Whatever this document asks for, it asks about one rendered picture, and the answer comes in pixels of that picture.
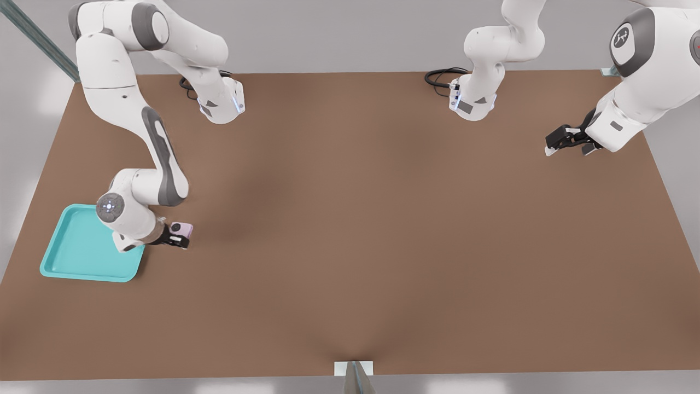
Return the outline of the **pale blue-green tray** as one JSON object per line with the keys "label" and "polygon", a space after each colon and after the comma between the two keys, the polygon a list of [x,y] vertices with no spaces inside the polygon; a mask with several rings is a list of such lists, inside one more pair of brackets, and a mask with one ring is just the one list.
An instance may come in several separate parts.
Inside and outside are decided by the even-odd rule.
{"label": "pale blue-green tray", "polygon": [[118,252],[112,230],[98,219],[95,206],[65,207],[39,270],[57,279],[128,282],[137,274],[145,247]]}

